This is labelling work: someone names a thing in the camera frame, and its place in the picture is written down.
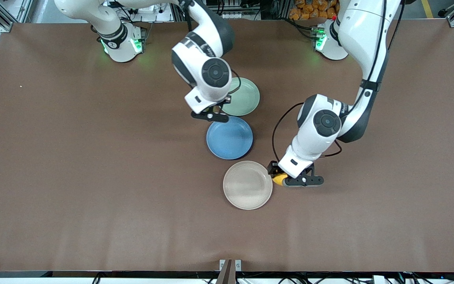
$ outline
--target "table surface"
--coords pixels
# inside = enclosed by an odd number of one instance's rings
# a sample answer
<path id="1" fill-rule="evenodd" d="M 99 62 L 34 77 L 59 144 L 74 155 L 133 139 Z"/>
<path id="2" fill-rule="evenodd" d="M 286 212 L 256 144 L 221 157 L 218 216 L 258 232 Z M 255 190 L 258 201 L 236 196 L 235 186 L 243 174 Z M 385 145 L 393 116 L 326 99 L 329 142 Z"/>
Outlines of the table surface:
<path id="1" fill-rule="evenodd" d="M 225 56 L 257 84 L 244 117 L 267 165 L 279 117 L 322 93 L 352 103 L 360 67 L 285 22 L 232 21 Z M 454 270 L 454 29 L 403 21 L 369 127 L 316 163 L 322 187 L 275 186 L 238 210 L 190 90 L 171 65 L 184 23 L 155 24 L 118 64 L 83 24 L 15 24 L 0 39 L 0 270 Z M 280 155 L 297 110 L 276 133 Z"/>

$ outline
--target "yellow floor stripe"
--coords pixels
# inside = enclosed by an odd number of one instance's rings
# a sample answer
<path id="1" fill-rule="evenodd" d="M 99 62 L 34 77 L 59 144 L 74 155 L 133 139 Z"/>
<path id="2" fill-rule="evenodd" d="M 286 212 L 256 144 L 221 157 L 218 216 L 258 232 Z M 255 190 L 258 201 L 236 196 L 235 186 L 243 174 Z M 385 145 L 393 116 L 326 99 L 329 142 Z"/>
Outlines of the yellow floor stripe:
<path id="1" fill-rule="evenodd" d="M 428 0 L 421 0 L 421 4 L 423 4 L 423 9 L 425 10 L 425 15 L 427 15 L 428 19 L 434 18 L 434 15 L 432 15 L 432 10 L 430 9 L 430 4 L 428 3 Z"/>

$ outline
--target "plate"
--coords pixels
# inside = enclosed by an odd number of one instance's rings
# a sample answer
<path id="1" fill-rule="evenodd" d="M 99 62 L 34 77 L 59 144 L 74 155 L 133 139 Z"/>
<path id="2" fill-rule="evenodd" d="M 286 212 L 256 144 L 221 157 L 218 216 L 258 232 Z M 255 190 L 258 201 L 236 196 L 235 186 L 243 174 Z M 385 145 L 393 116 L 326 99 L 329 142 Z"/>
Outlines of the plate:
<path id="1" fill-rule="evenodd" d="M 223 178 L 223 193 L 239 209 L 254 210 L 271 197 L 272 180 L 263 165 L 252 161 L 238 162 Z"/>
<path id="2" fill-rule="evenodd" d="M 213 122 L 209 126 L 206 143 L 218 158 L 236 160 L 250 151 L 253 132 L 246 121 L 231 116 L 228 122 Z"/>
<path id="3" fill-rule="evenodd" d="M 229 92 L 239 86 L 237 78 L 233 78 Z M 231 95 L 231 103 L 222 107 L 229 115 L 243 116 L 254 111 L 260 102 L 260 92 L 250 80 L 241 78 L 241 87 Z"/>

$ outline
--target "green light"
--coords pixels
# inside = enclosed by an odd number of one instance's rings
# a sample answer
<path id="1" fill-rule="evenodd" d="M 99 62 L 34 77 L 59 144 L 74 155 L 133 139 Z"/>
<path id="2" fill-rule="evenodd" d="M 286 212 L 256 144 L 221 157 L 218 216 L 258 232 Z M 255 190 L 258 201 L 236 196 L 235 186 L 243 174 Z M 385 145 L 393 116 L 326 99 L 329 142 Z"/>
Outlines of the green light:
<path id="1" fill-rule="evenodd" d="M 142 47 L 141 47 L 141 43 L 139 43 L 139 42 L 136 43 L 132 38 L 131 38 L 131 43 L 132 43 L 132 45 L 133 45 L 133 47 L 134 47 L 134 51 L 135 51 L 136 53 L 140 53 L 140 52 L 143 51 L 143 49 L 142 49 Z"/>
<path id="2" fill-rule="evenodd" d="M 323 36 L 316 41 L 316 49 L 317 50 L 322 50 L 323 49 L 323 45 L 325 45 L 325 42 L 327 41 L 327 35 L 326 34 L 323 34 Z"/>
<path id="3" fill-rule="evenodd" d="M 104 44 L 104 42 L 101 40 L 101 43 L 102 43 L 102 46 L 104 47 L 104 52 L 106 52 L 106 54 L 108 54 L 108 50 L 106 49 L 106 45 Z"/>

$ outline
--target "pile of orange objects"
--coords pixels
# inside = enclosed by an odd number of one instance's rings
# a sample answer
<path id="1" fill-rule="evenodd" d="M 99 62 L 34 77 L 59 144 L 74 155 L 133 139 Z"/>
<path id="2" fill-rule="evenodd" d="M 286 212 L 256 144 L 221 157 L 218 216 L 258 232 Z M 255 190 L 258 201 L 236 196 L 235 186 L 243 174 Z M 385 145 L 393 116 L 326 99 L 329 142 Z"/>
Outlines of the pile of orange objects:
<path id="1" fill-rule="evenodd" d="M 295 6 L 288 13 L 290 20 L 333 19 L 339 13 L 339 0 L 295 0 Z"/>

